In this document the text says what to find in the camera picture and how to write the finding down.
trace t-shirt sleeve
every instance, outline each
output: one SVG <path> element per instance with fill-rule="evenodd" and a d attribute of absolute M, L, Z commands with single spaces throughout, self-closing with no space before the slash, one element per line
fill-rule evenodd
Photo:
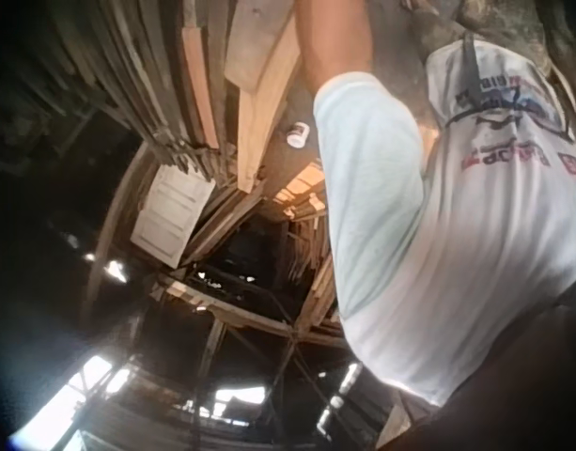
<path fill-rule="evenodd" d="M 342 319 L 377 300 L 406 252 L 424 199 L 413 115 L 370 73 L 327 82 L 315 120 Z"/>

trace person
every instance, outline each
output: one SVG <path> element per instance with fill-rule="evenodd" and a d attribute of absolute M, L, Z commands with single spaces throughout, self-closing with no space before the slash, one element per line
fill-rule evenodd
<path fill-rule="evenodd" d="M 413 115 L 372 74 L 365 0 L 295 10 L 345 336 L 379 380 L 443 406 L 508 327 L 576 282 L 576 133 L 531 45 L 424 4 L 409 2 L 439 25 L 419 42 L 441 132 L 425 169 Z"/>

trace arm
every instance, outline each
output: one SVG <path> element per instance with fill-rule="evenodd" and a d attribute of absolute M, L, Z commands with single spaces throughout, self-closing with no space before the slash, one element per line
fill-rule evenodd
<path fill-rule="evenodd" d="M 371 75 L 365 0 L 296 0 L 315 97 L 342 319 L 377 301 L 423 203 L 423 144 L 409 110 Z"/>

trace white container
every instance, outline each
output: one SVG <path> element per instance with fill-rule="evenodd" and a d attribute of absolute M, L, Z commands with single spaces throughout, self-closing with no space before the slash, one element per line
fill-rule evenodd
<path fill-rule="evenodd" d="M 293 148 L 303 148 L 310 134 L 310 127 L 303 122 L 296 122 L 288 132 L 288 144 Z"/>

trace white door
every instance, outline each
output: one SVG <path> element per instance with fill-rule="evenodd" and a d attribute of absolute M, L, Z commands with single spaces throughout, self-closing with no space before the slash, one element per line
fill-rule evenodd
<path fill-rule="evenodd" d="M 161 166 L 139 212 L 131 241 L 161 262 L 177 268 L 181 254 L 209 200 L 214 180 Z"/>

